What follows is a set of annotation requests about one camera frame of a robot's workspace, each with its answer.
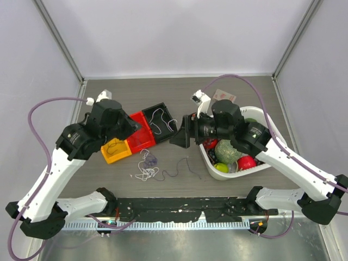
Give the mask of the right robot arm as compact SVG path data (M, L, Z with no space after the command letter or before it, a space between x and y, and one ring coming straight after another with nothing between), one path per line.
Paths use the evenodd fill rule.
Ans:
M246 122L238 105L221 100L212 105L212 116L202 112L184 115L178 132L170 143L182 148L206 139L229 141L239 152L258 159L281 172L299 186L297 190L272 190L255 186L246 200L246 210L253 215L269 209L301 212L308 219L328 225L341 205L347 189L347 177L334 176L316 168L276 138L270 127Z

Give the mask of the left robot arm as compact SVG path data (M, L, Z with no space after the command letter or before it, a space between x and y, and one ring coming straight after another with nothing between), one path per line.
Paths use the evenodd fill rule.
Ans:
M68 222L90 214L112 216L117 198L106 188L98 188L89 195L59 198L72 176L92 154L114 138L126 140L141 128L110 98L87 98L92 107L84 120L64 128L49 153L48 164L28 193L20 200L7 204L5 210L28 237L47 240L54 237Z

